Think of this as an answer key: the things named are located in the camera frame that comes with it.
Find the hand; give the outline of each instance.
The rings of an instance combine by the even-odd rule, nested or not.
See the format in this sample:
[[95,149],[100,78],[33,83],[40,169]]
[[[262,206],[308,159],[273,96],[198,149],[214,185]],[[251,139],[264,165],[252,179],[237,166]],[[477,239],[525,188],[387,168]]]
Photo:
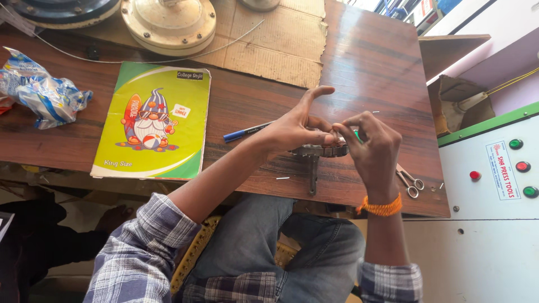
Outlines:
[[[337,132],[321,118],[309,116],[310,105],[321,95],[333,94],[331,86],[319,86],[305,92],[298,105],[263,130],[253,140],[266,144],[270,154],[292,150],[303,144],[331,144],[338,141]],[[321,131],[309,130],[318,128]]]
[[[358,126],[357,139],[350,126]],[[350,147],[357,172],[361,176],[370,204],[389,204],[399,193],[396,165],[402,136],[378,120],[371,112],[363,112],[341,123],[333,124]]]

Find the white control panel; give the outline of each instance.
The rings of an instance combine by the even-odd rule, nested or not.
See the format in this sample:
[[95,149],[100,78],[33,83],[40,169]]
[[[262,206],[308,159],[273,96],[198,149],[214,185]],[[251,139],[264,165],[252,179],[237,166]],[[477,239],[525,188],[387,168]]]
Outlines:
[[539,218],[539,116],[439,150],[451,219]]

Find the person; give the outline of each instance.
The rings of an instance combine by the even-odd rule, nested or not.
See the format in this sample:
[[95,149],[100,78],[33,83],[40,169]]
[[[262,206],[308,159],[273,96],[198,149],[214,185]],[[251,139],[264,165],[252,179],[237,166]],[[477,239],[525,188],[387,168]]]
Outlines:
[[[306,143],[331,144],[340,133],[368,204],[400,201],[395,180],[400,134],[369,112],[333,125],[309,116],[313,100],[334,90],[308,90],[290,112],[197,177],[168,196],[153,194],[96,257],[84,302],[345,302],[356,278],[363,302],[421,301],[421,273],[407,256],[400,212],[369,214],[365,247],[361,232],[347,220],[291,214],[293,199],[255,194],[244,195],[222,218],[171,297],[176,253],[190,245],[199,224],[226,196],[279,153]],[[363,144],[352,126],[359,127]],[[273,259],[281,231],[301,245],[284,270]]]
[[0,211],[15,214],[0,242],[0,302],[26,303],[30,287],[50,268],[95,258],[133,211],[125,205],[109,209],[95,230],[77,233],[58,225],[67,212],[54,202],[53,192],[27,186],[23,198],[0,205]]

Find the shirt sleeve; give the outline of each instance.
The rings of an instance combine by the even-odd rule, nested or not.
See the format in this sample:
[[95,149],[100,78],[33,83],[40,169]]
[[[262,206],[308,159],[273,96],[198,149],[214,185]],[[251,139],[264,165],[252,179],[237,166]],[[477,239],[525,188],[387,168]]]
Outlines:
[[170,302],[176,253],[191,244],[200,228],[167,196],[153,194],[95,258],[84,302]]
[[423,278],[417,264],[387,266],[362,259],[358,271],[363,303],[422,302]]

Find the notebook cover illustration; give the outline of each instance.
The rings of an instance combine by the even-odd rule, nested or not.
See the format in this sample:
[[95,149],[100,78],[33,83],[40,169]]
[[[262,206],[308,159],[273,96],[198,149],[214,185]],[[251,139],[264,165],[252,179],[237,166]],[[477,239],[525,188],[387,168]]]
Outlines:
[[210,85],[206,69],[125,61],[90,175],[194,178],[202,169]]

